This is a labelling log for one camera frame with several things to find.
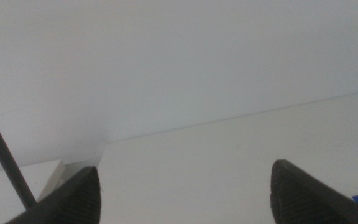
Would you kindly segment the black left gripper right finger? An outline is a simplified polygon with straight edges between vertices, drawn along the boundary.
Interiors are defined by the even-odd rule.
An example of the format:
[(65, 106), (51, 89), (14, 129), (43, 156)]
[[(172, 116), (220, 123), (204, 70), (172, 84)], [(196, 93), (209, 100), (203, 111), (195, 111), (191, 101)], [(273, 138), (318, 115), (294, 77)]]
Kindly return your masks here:
[(272, 166), (270, 208), (279, 224), (358, 224), (358, 203), (285, 159)]

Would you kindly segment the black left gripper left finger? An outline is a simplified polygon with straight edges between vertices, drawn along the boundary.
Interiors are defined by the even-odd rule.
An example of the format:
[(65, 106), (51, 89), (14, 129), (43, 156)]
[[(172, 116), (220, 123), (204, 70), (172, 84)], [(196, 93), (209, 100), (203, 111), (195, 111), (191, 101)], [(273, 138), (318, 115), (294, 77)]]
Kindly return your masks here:
[(98, 170), (88, 166), (8, 224), (99, 224), (100, 219)]

